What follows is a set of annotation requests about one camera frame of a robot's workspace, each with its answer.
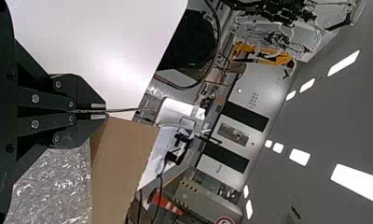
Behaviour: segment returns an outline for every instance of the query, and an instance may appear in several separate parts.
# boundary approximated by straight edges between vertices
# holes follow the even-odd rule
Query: bubble wrap
[[[90,145],[48,149],[14,185],[6,224],[89,223]]]

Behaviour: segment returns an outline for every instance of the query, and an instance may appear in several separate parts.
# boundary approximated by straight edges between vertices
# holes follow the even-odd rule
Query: fluorescent light panel
[[[251,200],[248,200],[247,204],[245,205],[245,210],[247,211],[247,218],[250,219],[253,215],[253,205],[251,204]]]
[[[248,197],[248,194],[250,194],[250,190],[248,189],[248,185],[244,187],[244,190],[242,191],[244,193],[244,198]]]
[[[284,145],[283,144],[280,144],[280,143],[274,144],[273,151],[275,151],[277,153],[282,153],[283,149],[284,149]]]
[[[347,58],[341,60],[339,63],[333,65],[331,67],[331,69],[329,69],[328,76],[330,77],[330,76],[334,75],[335,73],[337,73],[338,71],[340,71],[341,69],[355,63],[355,61],[358,58],[359,52],[360,52],[360,50],[357,50],[352,55],[350,55]]]
[[[315,82],[315,78],[313,78],[312,80],[306,82],[305,84],[303,84],[303,86],[300,88],[300,93],[310,89],[312,87],[312,85],[314,85],[314,82]]]
[[[291,161],[295,161],[296,163],[299,163],[302,166],[306,166],[308,164],[311,154],[298,150],[298,149],[292,149],[291,154],[289,155],[289,159]]]
[[[291,91],[285,98],[285,101],[289,101],[297,94],[297,91]]]
[[[331,180],[373,201],[373,175],[338,164]]]
[[[271,145],[273,145],[273,142],[272,142],[272,141],[270,141],[270,140],[267,140],[267,141],[266,141],[266,143],[265,143],[265,147],[268,147],[268,148],[270,148],[270,147],[271,147]]]

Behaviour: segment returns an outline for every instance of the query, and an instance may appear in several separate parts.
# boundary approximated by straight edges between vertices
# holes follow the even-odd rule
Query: metal bolt
[[[62,83],[60,81],[55,82],[56,88],[60,89],[62,87]]]
[[[55,143],[60,143],[61,142],[61,136],[56,134],[54,140],[55,140]]]
[[[38,129],[39,128],[39,121],[35,119],[35,120],[32,121],[31,125],[32,125],[33,129]]]
[[[6,78],[8,78],[8,79],[13,79],[15,77],[16,77],[16,74],[13,73],[13,72],[9,72],[9,73],[6,74]]]
[[[14,152],[14,150],[15,150],[15,148],[14,148],[14,146],[13,146],[12,143],[9,143],[9,144],[6,146],[6,152],[7,152],[7,153],[12,153],[12,152]]]
[[[33,102],[33,104],[38,104],[39,103],[39,95],[37,95],[37,94],[32,95],[32,102]]]

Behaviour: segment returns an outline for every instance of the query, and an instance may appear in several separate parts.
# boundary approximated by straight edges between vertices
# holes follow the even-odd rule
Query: white machine panel
[[[275,109],[283,103],[291,79],[283,76],[281,67],[249,63],[228,100],[268,118],[277,115]]]
[[[283,69],[276,66],[250,63],[236,83],[228,101],[269,118],[263,132],[222,114],[216,123],[213,137],[221,140],[221,147],[248,159],[243,173],[238,172],[213,158],[203,155],[198,169],[218,179],[235,190],[242,190],[259,156],[271,126],[283,105],[293,78],[283,80]],[[226,124],[227,133],[218,134],[221,124]],[[240,141],[234,139],[240,133]]]

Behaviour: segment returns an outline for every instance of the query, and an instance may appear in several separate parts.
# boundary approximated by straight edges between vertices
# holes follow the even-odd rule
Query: cardboard box
[[[90,138],[92,223],[122,223],[159,128],[109,118]]]

